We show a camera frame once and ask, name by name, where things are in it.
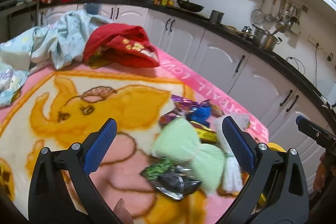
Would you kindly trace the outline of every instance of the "elephant print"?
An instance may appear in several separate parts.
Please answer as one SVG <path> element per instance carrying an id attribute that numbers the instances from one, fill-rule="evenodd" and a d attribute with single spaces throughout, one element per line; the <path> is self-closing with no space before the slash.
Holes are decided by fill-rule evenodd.
<path id="1" fill-rule="evenodd" d="M 204 193 L 198 190 L 176 202 L 152 189 L 139 174 L 152 163 L 152 157 L 125 133 L 144 131 L 158 123 L 160 110 L 170 100 L 169 91 L 145 85 L 126 85 L 118 89 L 98 86 L 79 94 L 71 79 L 60 76 L 55 77 L 54 85 L 58 94 L 51 103 L 49 117 L 43 114 L 49 96 L 49 93 L 44 93 L 36 98 L 29 118 L 39 139 L 27 157 L 26 169 L 30 175 L 45 139 L 54 138 L 66 149 L 74 142 L 83 142 L 111 117 L 117 122 L 118 134 L 98 170 L 90 174 L 106 203 L 113 208 L 119 198 L 123 198 L 132 217 L 146 224 L 204 222 Z M 76 200 L 75 190 L 67 176 L 66 183 Z"/>

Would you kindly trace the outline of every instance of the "silver screw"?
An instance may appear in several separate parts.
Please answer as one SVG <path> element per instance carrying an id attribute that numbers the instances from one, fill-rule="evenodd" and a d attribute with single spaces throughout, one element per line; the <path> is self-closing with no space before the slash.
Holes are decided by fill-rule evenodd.
<path id="1" fill-rule="evenodd" d="M 260 143 L 258 146 L 259 146 L 260 150 L 266 150 L 267 149 L 267 145 L 264 144 L 264 143 Z"/>
<path id="2" fill-rule="evenodd" d="M 291 153 L 293 154 L 293 155 L 296 155 L 297 154 L 297 150 L 296 149 L 294 149 L 294 148 L 291 148 Z"/>
<path id="3" fill-rule="evenodd" d="M 72 150 L 78 150 L 80 147 L 81 147 L 81 144 L 80 144 L 80 143 L 74 143 L 74 144 L 71 146 Z"/>
<path id="4" fill-rule="evenodd" d="M 42 149 L 41 149 L 41 154 L 46 154 L 47 152 L 48 152 L 48 148 L 47 147 L 43 147 Z"/>

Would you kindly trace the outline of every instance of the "black plastic wrapper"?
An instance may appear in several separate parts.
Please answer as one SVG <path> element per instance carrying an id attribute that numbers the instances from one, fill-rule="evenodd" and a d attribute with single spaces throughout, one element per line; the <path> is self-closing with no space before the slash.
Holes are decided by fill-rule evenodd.
<path id="1" fill-rule="evenodd" d="M 147 167 L 141 172 L 150 184 L 161 193 L 174 200 L 181 200 L 192 194 L 201 184 L 182 172 L 182 167 L 175 167 L 172 161 L 164 159 L 157 164 Z"/>

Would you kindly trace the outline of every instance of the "human hand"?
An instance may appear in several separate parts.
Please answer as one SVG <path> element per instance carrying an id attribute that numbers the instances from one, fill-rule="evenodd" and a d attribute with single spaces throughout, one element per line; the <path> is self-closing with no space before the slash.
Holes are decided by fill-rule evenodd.
<path id="1" fill-rule="evenodd" d="M 134 224 L 133 218 L 129 211 L 125 209 L 125 202 L 121 198 L 115 205 L 113 212 L 116 214 L 116 216 L 121 220 L 124 224 Z"/>

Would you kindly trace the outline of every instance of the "black countertop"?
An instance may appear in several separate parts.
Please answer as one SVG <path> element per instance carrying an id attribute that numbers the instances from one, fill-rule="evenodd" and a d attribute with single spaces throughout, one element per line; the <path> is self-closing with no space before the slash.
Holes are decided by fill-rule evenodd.
<path id="1" fill-rule="evenodd" d="M 76 0 L 67 3 L 53 2 L 50 5 L 40 5 L 40 9 L 53 7 L 56 5 L 70 5 L 70 4 L 84 4 L 84 3 L 101 3 L 101 4 L 116 4 L 116 5 L 132 5 L 144 8 L 149 8 L 151 10 L 156 10 L 171 16 L 178 17 L 180 19 L 187 20 L 206 30 L 209 30 L 225 39 L 228 39 L 232 43 L 238 45 L 249 53 L 252 53 L 268 63 L 270 66 L 275 68 L 279 73 L 286 77 L 290 82 L 292 82 L 298 89 L 315 105 L 315 107 L 320 111 L 323 117 L 327 120 L 332 130 L 336 133 L 336 113 L 330 108 L 323 107 L 323 101 L 320 99 L 321 93 L 316 89 L 316 87 L 295 67 L 284 60 L 282 57 L 276 53 L 267 53 L 260 48 L 254 46 L 252 43 L 246 41 L 238 35 L 229 32 L 226 28 L 221 25 L 214 25 L 205 19 L 202 19 L 191 12 L 182 9 L 176 9 L 173 7 L 157 6 L 153 5 L 152 1 L 145 0 Z"/>

